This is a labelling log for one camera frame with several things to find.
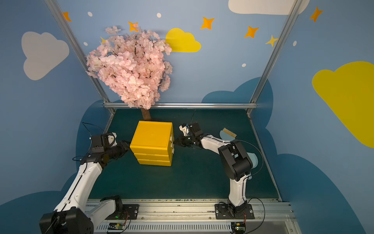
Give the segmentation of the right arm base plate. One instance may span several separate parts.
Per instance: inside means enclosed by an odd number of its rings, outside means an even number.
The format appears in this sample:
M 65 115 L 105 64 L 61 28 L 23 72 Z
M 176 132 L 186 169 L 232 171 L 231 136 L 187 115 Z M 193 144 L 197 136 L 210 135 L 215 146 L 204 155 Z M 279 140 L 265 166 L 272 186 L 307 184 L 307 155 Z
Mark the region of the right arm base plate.
M 234 207 L 232 204 L 219 202 L 214 205 L 216 219 L 255 219 L 253 208 L 250 204 Z

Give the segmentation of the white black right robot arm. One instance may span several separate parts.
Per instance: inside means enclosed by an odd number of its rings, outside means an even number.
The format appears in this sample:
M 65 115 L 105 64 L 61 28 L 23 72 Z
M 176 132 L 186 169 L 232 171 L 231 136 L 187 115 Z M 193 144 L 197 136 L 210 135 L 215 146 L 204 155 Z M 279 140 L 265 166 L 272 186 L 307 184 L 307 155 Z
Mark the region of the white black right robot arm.
M 181 135 L 174 141 L 183 147 L 198 147 L 220 156 L 224 171 L 229 178 L 228 211 L 232 216 L 243 212 L 247 201 L 245 189 L 255 167 L 248 152 L 238 140 L 224 140 L 204 133 L 198 123 L 179 126 Z

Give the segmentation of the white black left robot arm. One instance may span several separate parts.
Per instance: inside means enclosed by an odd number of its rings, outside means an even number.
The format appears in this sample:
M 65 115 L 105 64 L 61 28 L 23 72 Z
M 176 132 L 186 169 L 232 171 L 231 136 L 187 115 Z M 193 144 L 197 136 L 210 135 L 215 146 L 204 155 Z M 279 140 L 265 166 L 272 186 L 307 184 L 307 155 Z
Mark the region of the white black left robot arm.
M 110 160 L 117 160 L 130 150 L 129 142 L 117 140 L 116 133 L 91 137 L 91 146 L 80 160 L 76 178 L 53 212 L 40 219 L 43 234 L 92 234 L 107 217 L 129 217 L 119 196 L 103 198 L 91 211 L 86 203 L 92 188 Z

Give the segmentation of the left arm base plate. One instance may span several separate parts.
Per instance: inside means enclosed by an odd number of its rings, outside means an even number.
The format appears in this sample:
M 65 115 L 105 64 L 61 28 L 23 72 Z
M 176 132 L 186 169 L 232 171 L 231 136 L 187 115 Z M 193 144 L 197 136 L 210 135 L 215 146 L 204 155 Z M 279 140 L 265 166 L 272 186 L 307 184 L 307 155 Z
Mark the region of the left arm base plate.
M 137 220 L 139 204 L 124 204 L 122 211 L 114 212 L 106 220 Z

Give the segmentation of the yellow plastic drawer cabinet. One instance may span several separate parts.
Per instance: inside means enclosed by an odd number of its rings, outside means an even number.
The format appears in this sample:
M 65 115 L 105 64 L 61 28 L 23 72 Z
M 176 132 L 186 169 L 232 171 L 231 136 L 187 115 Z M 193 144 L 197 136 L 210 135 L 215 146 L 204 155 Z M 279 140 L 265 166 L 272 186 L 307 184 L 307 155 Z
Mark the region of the yellow plastic drawer cabinet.
M 171 166 L 174 154 L 172 123 L 140 121 L 130 148 L 141 165 Z

